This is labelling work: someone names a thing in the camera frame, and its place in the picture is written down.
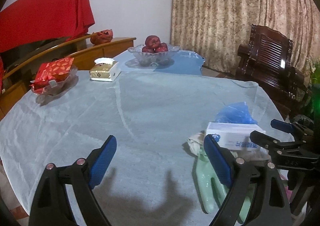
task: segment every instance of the tissue box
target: tissue box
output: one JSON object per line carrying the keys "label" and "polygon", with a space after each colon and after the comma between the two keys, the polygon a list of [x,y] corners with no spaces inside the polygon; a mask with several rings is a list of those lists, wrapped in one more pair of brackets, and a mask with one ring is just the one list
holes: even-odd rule
{"label": "tissue box", "polygon": [[249,138],[255,130],[266,133],[258,125],[210,122],[205,135],[212,134],[219,146],[229,150],[259,151],[260,147]]}
{"label": "tissue box", "polygon": [[114,61],[112,64],[96,64],[89,72],[92,80],[114,81],[121,70],[119,68],[119,62]]}

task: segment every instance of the wooden chair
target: wooden chair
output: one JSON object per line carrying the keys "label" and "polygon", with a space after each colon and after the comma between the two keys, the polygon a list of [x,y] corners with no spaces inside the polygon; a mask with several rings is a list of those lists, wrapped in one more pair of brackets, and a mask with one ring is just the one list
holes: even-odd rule
{"label": "wooden chair", "polygon": [[266,26],[252,25],[249,45],[241,44],[236,79],[257,82],[283,118],[297,104],[297,89],[307,92],[304,76],[290,66],[292,40]]}

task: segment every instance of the red cloth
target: red cloth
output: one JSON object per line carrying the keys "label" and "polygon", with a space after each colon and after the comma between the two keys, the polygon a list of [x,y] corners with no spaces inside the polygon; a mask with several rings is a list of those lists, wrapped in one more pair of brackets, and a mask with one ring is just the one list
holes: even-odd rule
{"label": "red cloth", "polygon": [[[78,38],[93,24],[89,0],[17,0],[0,12],[0,53],[51,38]],[[2,72],[0,61],[0,89]]]}

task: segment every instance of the beige patterned curtain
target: beige patterned curtain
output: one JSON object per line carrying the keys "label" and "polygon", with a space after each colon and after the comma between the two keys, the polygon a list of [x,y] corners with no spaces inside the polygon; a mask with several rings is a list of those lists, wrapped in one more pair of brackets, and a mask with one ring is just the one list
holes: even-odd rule
{"label": "beige patterned curtain", "polygon": [[196,51],[208,67],[235,73],[237,49],[248,44],[251,24],[293,40],[291,63],[306,70],[320,56],[320,13],[313,0],[173,0],[171,43]]}

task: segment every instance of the table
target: table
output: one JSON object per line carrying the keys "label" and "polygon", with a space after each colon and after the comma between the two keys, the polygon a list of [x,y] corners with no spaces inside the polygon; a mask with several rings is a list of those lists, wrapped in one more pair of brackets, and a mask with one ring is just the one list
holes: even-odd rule
{"label": "table", "polygon": [[112,225],[209,225],[214,214],[201,209],[187,138],[223,106],[246,101],[268,135],[290,139],[271,128],[281,116],[254,82],[158,72],[123,72],[114,82],[90,81],[87,71],[78,76],[54,100],[39,104],[27,92],[0,122],[0,156],[28,213],[46,164],[70,165],[113,134],[117,152],[93,190]]}
{"label": "table", "polygon": [[193,51],[180,50],[172,57],[167,66],[142,67],[136,58],[128,51],[124,51],[114,57],[120,63],[122,71],[138,71],[143,73],[166,72],[176,74],[201,75],[201,67],[205,59]]}

